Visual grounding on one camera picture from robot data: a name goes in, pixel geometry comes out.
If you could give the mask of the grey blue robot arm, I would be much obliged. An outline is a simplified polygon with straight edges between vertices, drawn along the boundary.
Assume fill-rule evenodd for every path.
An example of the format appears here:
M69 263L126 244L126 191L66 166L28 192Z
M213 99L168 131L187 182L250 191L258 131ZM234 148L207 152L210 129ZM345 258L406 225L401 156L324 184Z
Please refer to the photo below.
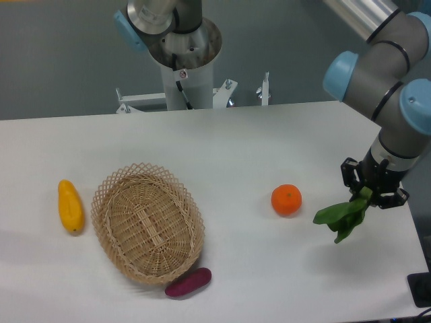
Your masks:
M330 64L325 91L380 127L362 161L341 165L353 197L371 190L369 203L403 205L400 187L430 142L430 80L403 83L410 69L430 55L430 16L403 13L391 1L328 1L328 7L369 45L363 56L346 51ZM160 66L169 110L225 108L236 83L213 87L212 63L222 37L202 15L200 1L129 1L114 14L123 39L148 51Z

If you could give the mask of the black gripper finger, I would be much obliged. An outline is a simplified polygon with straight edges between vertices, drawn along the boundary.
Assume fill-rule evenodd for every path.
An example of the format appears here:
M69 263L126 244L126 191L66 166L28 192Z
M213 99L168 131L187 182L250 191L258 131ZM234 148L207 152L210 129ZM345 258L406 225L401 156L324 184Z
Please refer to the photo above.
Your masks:
M398 188L394 192L374 192L370 199L370 205L380 209L391 209L403 206L409 198L409 193Z
M341 164L341 175L344 186L348 187L352 195L359 195L364 187L364 177L362 174L362 162L353 158L346 158Z

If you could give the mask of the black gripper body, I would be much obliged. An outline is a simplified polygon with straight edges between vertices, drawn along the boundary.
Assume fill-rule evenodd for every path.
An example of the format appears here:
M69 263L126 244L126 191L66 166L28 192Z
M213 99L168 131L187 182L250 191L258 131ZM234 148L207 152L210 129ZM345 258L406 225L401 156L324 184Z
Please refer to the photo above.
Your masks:
M403 178L403 172L396 172L389 169L388 159L378 163L368 150L362 162L362 174L364 186L374 192L394 192L399 188L399 183Z

